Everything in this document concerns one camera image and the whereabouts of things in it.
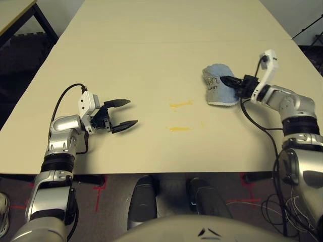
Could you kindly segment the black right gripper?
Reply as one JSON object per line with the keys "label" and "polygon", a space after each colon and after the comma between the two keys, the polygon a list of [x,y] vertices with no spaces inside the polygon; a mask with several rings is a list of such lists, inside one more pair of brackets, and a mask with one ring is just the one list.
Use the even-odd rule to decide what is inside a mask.
{"label": "black right gripper", "polygon": [[251,75],[244,75],[241,82],[239,78],[232,76],[222,76],[221,81],[230,88],[238,88],[236,93],[240,98],[251,98],[254,89],[259,84],[258,77]]}

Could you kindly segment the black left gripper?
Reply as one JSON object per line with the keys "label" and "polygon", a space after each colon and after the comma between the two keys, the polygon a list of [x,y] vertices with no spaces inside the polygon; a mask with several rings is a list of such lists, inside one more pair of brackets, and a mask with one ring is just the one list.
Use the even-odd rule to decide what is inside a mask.
{"label": "black left gripper", "polygon": [[121,107],[130,102],[131,101],[127,99],[114,99],[110,101],[105,101],[104,105],[98,109],[96,114],[90,117],[91,126],[95,130],[107,129],[110,130],[112,133],[118,133],[131,128],[132,126],[138,123],[138,120],[129,120],[126,122],[122,122],[117,126],[113,126],[108,113],[109,108]]}

